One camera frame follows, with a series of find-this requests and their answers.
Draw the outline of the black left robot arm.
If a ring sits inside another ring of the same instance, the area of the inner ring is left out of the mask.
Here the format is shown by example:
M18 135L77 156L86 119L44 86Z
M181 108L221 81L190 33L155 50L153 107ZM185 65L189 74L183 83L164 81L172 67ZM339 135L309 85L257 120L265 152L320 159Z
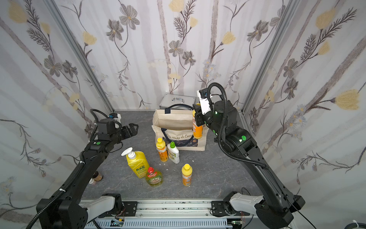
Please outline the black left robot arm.
M90 179L114 146L137 135L138 129L138 124L122 126L109 117L98 121L89 143L80 153L79 164L50 198L39 201L37 213L27 228L39 221L43 229L83 229L89 222L89 214L80 202Z

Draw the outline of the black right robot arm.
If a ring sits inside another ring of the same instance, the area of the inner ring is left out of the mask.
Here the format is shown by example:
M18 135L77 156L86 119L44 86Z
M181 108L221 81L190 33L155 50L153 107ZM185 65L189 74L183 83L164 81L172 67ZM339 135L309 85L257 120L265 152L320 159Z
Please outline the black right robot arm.
M276 176L264 159L257 142L249 131L237 124L237 109L228 100L219 83L211 83L197 91L199 104L193 105L197 126L209 128L216 136L221 151L240 162L262 192L261 196L231 192L222 207L212 208L214 216L223 217L239 212L257 216L270 229L281 229L293 221L305 200L293 194Z

